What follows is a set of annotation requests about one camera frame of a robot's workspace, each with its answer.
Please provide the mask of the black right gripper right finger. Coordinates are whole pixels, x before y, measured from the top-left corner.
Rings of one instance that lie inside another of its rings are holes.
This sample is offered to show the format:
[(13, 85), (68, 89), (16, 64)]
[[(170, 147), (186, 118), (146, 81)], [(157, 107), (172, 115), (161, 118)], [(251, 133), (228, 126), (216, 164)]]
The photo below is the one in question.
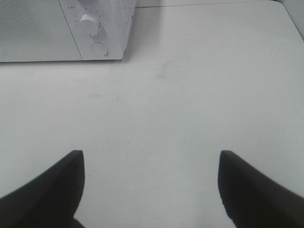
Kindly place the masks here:
[(304, 199), (232, 151), (219, 157), (218, 190), (237, 228), (302, 228)]

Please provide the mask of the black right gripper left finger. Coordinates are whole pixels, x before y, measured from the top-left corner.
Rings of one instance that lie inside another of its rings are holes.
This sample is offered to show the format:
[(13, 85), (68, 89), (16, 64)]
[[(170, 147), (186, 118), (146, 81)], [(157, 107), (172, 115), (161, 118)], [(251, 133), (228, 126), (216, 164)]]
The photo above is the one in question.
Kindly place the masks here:
[(81, 228), (74, 214), (85, 184), (84, 154), (72, 151), (0, 199), (2, 228)]

